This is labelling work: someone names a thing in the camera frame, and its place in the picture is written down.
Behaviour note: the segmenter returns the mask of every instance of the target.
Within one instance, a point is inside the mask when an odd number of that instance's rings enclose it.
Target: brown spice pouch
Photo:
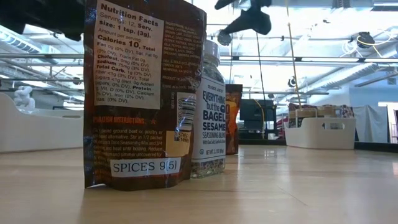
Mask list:
[[[234,155],[239,152],[239,134],[236,117],[241,107],[243,85],[226,84],[226,154]]]
[[[87,0],[85,187],[189,179],[206,14],[184,0]]]

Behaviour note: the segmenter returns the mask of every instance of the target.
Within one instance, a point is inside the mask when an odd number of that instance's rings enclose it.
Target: white plastic bin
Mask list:
[[[329,129],[330,124],[343,129]],[[355,118],[304,118],[299,128],[289,128],[285,123],[286,144],[310,149],[354,149],[355,126]]]
[[[0,152],[83,147],[82,111],[22,111],[0,93]]]

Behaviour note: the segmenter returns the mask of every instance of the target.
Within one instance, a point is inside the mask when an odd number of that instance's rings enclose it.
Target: wooden table surface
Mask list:
[[[81,149],[0,154],[0,223],[398,223],[398,154],[243,146],[171,189],[83,188]]]

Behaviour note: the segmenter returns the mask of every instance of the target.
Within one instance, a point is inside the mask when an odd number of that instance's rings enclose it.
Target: seasoning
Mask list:
[[[226,84],[226,154],[239,152],[239,134],[236,117],[241,107],[243,85]]]
[[[87,0],[85,187],[190,178],[206,14],[184,0]]]
[[[217,70],[218,45],[205,42],[202,79],[197,91],[191,177],[201,178],[225,168],[226,102],[224,78]]]

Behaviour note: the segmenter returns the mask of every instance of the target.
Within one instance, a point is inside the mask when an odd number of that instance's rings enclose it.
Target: barcode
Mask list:
[[[177,128],[176,131],[191,131],[193,115],[197,105],[194,93],[177,93]]]

